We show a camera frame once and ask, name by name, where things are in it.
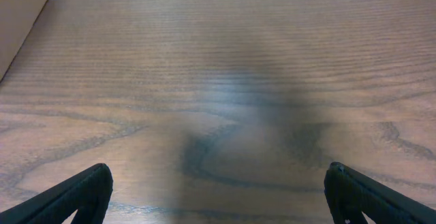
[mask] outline wood grain pattern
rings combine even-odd
[[[99,162],[106,223],[331,223],[331,161],[434,208],[435,2],[50,0],[0,84],[0,210]]]

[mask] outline wood grain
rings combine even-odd
[[[0,210],[99,162],[106,223],[331,223],[331,161],[434,208],[435,2],[50,0],[0,84]]]

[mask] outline brown cardboard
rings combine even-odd
[[[47,0],[0,0],[0,79]]]

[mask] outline black plastic part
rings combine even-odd
[[[77,210],[72,224],[101,224],[112,194],[109,167],[98,163],[9,210],[1,224],[62,224]]]
[[[324,179],[328,207],[335,224],[436,223],[436,211],[334,162]]]

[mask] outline wooden surface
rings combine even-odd
[[[340,161],[436,207],[436,0],[50,0],[0,84],[0,210],[99,162],[106,223],[332,223]]]

